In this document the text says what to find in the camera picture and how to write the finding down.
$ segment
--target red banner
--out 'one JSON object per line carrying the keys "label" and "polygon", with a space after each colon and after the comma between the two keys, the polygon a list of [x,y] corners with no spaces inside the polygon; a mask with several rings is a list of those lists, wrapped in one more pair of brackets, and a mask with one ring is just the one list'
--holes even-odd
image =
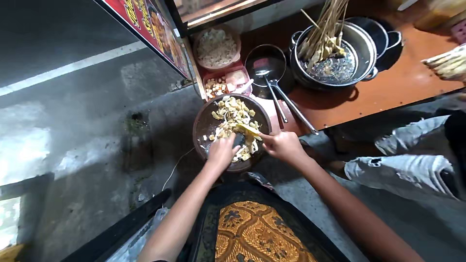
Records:
{"label": "red banner", "polygon": [[102,0],[188,78],[183,49],[155,0]]}

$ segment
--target food cart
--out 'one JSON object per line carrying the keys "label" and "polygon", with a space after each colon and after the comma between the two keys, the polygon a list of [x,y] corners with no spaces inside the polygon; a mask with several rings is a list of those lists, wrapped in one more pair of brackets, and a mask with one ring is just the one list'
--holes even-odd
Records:
{"label": "food cart", "polygon": [[[311,17],[317,17],[322,7],[322,1],[302,0],[95,1],[183,77],[192,77],[198,84],[201,99],[206,101],[205,78],[211,72],[199,65],[194,50],[201,31],[222,24],[232,28],[240,36],[240,59],[231,67],[244,66],[249,52],[262,44],[278,46],[289,57],[292,36],[311,25],[300,9],[305,9]],[[371,17],[401,33],[399,52],[386,54],[393,59],[391,65],[370,81],[328,92],[303,86],[294,80],[296,77],[280,80],[288,87],[289,98],[317,130],[464,87],[462,82],[440,80],[420,62],[457,46],[447,35],[424,32],[414,27],[414,21],[422,15],[423,8],[422,1],[404,11],[396,11],[388,1],[349,2],[346,17]],[[188,69],[187,60],[191,61],[192,72]],[[310,133],[282,101],[279,105],[287,123],[280,123],[273,100],[255,99],[267,112],[272,130],[294,131],[299,135]]]}

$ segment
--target white wire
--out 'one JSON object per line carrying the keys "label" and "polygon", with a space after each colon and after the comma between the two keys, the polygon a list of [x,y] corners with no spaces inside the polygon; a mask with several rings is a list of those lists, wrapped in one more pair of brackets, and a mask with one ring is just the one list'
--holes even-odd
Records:
{"label": "white wire", "polygon": [[191,148],[188,152],[186,152],[184,155],[182,155],[182,156],[178,159],[178,162],[176,162],[175,166],[173,167],[173,170],[171,171],[170,176],[168,177],[167,181],[165,181],[165,184],[164,184],[164,186],[162,187],[162,191],[165,189],[165,186],[167,185],[168,181],[170,180],[171,176],[173,175],[173,172],[175,172],[175,168],[177,167],[177,165],[179,164],[179,162],[181,161],[181,159],[182,159],[185,155],[189,154],[189,152],[191,152],[193,149],[194,149],[194,147]]}

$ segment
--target orange table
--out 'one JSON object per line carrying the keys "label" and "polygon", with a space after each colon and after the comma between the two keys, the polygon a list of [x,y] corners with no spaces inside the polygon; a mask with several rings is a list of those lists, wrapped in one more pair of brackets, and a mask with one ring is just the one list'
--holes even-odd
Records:
{"label": "orange table", "polygon": [[[464,87],[461,82],[442,81],[420,61],[449,51],[457,46],[449,36],[441,36],[417,30],[412,22],[419,16],[421,3],[403,12],[389,11],[382,4],[368,4],[363,11],[361,2],[350,1],[348,16],[367,15],[383,18],[403,34],[404,49],[396,64],[380,72],[373,80],[359,82],[354,89],[340,92],[320,92],[305,89],[297,85],[289,97],[298,104],[298,108],[318,129],[324,129],[360,117],[392,109],[405,104],[434,97]],[[271,43],[282,49],[288,47],[291,35],[309,26],[309,21],[302,14],[295,14],[276,23],[258,28],[241,35],[241,57],[257,45]],[[272,100],[258,98],[272,121],[272,129],[279,130],[277,114]],[[298,134],[309,133],[298,119],[295,119],[288,107],[283,109],[288,118],[284,130]]]}

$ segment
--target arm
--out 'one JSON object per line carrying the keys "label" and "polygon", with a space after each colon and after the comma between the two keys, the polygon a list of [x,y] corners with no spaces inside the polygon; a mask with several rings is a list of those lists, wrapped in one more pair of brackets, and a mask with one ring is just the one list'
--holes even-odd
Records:
{"label": "arm", "polygon": [[207,193],[240,149],[240,146],[232,149],[234,137],[233,133],[229,138],[219,139],[210,146],[209,159],[204,168],[181,194],[147,241],[139,254],[138,262],[176,261]]}
{"label": "arm", "polygon": [[293,132],[276,136],[261,134],[264,148],[298,171],[319,193],[349,236],[382,261],[424,261],[401,237],[388,227],[359,199],[341,186],[310,158]]}

